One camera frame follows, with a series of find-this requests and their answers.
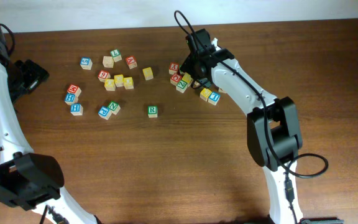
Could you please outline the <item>green R letter block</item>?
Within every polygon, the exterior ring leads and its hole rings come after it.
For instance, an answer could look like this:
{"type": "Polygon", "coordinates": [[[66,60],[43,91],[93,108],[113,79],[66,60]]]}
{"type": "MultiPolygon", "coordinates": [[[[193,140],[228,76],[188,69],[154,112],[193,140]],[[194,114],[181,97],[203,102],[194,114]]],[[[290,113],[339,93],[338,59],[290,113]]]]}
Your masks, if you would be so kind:
{"type": "Polygon", "coordinates": [[[157,106],[148,106],[147,115],[149,118],[157,118],[158,117],[158,108],[157,106]]]}

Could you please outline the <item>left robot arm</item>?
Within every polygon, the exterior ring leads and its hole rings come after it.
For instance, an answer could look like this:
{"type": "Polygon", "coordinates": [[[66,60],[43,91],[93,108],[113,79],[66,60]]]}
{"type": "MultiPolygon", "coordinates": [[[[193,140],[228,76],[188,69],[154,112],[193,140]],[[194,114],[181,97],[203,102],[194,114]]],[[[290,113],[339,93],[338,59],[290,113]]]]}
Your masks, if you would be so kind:
{"type": "Polygon", "coordinates": [[[14,103],[32,93],[49,74],[31,60],[11,61],[15,47],[6,44],[3,32],[7,29],[0,23],[0,202],[54,223],[99,223],[68,193],[57,160],[36,154],[21,130],[14,103]]]}

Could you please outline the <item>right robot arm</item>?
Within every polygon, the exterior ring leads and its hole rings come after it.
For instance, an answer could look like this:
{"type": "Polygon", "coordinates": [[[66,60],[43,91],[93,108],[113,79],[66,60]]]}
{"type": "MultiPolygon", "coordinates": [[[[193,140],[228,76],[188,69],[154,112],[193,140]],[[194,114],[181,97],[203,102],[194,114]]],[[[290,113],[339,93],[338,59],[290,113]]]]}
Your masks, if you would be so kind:
{"type": "Polygon", "coordinates": [[[254,223],[342,223],[339,218],[305,218],[298,204],[296,178],[311,179],[328,170],[324,163],[315,174],[296,173],[303,145],[298,112],[293,100],[282,99],[265,91],[241,68],[228,49],[211,40],[207,30],[192,30],[186,34],[190,54],[181,71],[204,84],[210,82],[225,89],[247,117],[247,147],[256,164],[264,170],[270,198],[270,210],[265,218],[254,223]]]}

